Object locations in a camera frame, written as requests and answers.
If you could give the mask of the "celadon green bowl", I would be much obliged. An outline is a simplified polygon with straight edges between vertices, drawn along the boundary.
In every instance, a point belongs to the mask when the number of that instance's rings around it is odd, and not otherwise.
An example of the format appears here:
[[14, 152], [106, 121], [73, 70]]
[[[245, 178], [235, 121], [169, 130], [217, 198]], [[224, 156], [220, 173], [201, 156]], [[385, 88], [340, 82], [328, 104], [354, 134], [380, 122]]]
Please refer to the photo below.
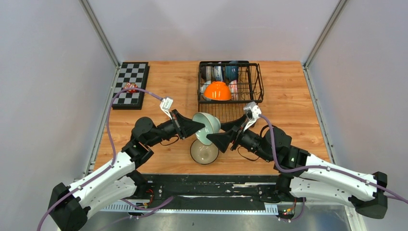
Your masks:
[[196, 138], [204, 145], [211, 145], [212, 142], [206, 136], [220, 131], [221, 123], [219, 119], [209, 113], [197, 112], [192, 120], [204, 124], [204, 128], [195, 133]]

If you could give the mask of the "white orange bowl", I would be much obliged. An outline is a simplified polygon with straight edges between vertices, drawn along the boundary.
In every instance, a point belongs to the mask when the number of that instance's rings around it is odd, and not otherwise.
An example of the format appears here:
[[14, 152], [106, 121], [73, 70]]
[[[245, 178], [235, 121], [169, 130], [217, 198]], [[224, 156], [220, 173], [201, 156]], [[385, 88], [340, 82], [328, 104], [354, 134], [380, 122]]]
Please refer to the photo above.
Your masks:
[[205, 90], [205, 97], [215, 101], [231, 100], [231, 92], [225, 82], [214, 81]]

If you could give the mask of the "teal dashed pattern bowl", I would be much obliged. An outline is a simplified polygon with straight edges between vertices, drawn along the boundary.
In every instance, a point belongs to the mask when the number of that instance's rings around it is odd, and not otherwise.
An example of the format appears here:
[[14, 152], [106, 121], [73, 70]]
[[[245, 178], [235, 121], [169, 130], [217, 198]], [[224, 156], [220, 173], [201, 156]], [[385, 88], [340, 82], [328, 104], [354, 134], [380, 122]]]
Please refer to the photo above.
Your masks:
[[212, 83], [211, 80], [206, 81], [206, 82], [201, 86], [201, 88], [200, 88], [200, 95], [201, 95], [201, 97], [202, 97], [204, 100], [206, 100], [206, 101], [210, 101], [210, 99], [207, 98], [207, 97], [205, 97], [204, 93], [205, 93], [206, 88], [207, 88], [211, 83]]

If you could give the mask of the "black wire dish rack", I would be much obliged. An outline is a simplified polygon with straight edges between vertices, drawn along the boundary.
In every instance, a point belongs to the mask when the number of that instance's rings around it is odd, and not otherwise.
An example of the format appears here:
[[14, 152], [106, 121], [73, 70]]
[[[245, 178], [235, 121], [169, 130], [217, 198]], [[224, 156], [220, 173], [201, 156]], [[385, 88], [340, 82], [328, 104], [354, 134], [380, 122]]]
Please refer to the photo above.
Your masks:
[[[221, 123], [226, 123], [239, 119], [241, 116], [243, 116], [243, 108], [247, 103], [261, 103], [264, 98], [264, 86], [260, 71], [260, 65], [257, 63], [251, 63], [249, 61], [240, 60], [237, 64], [239, 68], [239, 77], [237, 79], [239, 100], [204, 100], [200, 95], [200, 88], [206, 81], [201, 79], [200, 77], [200, 65], [212, 63], [211, 66], [214, 67], [218, 62], [222, 62], [224, 71], [224, 67], [229, 65], [230, 61], [199, 62], [197, 88], [198, 111], [209, 113], [217, 117], [221, 121]], [[227, 84], [227, 86], [229, 86], [230, 82], [228, 82], [225, 78], [224, 82]]]

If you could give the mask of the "orange floral pattern bowl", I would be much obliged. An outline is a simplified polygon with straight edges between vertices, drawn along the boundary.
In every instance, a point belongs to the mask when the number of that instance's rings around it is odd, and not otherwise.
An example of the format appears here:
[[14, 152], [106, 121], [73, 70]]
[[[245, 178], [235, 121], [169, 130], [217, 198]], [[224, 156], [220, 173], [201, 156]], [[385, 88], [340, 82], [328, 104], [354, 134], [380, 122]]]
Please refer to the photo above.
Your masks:
[[238, 82], [237, 80], [233, 80], [229, 83], [229, 89], [231, 92], [231, 99], [236, 101], [239, 100], [239, 93], [238, 93]]

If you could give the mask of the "white blue striped bowl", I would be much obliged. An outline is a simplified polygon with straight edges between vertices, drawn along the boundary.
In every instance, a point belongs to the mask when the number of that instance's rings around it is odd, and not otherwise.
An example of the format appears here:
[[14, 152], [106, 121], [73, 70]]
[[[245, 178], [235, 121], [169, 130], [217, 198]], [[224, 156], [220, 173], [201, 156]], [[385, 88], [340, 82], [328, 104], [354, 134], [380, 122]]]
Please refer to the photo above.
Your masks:
[[215, 81], [224, 82], [223, 66], [222, 62], [218, 62], [213, 67], [213, 77]]

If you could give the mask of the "beige interior bowl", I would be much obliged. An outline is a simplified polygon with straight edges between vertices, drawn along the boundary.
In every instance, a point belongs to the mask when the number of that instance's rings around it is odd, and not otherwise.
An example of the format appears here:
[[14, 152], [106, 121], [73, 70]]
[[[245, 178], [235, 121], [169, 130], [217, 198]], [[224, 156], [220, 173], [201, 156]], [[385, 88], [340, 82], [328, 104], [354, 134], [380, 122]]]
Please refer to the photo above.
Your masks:
[[213, 67], [211, 66], [212, 63], [206, 63], [200, 65], [200, 77], [205, 81], [212, 80], [213, 77]]

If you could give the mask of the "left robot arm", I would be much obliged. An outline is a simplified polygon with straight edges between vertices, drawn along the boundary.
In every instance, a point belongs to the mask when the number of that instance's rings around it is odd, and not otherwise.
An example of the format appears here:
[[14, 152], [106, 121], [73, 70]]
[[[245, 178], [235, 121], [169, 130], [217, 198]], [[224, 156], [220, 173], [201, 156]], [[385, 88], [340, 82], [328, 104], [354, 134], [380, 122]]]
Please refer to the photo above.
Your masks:
[[122, 198], [143, 198], [148, 181], [137, 171], [153, 155], [151, 147], [174, 136], [188, 138], [205, 125], [182, 116], [176, 109], [158, 126], [149, 117], [139, 118], [130, 140], [112, 160], [86, 177], [51, 193], [49, 215], [62, 231], [80, 230], [96, 212]]

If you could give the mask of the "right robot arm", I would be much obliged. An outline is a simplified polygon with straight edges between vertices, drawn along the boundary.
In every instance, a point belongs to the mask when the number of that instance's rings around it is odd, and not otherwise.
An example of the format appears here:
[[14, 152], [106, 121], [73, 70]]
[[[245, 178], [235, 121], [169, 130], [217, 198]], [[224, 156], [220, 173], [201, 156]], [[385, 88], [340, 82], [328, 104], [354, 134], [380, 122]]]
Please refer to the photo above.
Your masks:
[[269, 124], [264, 135], [243, 126], [244, 118], [222, 125], [224, 132], [206, 137], [221, 151], [240, 146], [266, 162], [274, 162], [279, 172], [273, 192], [262, 196], [272, 201], [304, 198], [335, 202], [354, 208], [363, 216], [382, 219], [388, 209], [384, 194], [387, 175], [364, 174], [324, 161], [291, 144], [292, 138], [282, 129]]

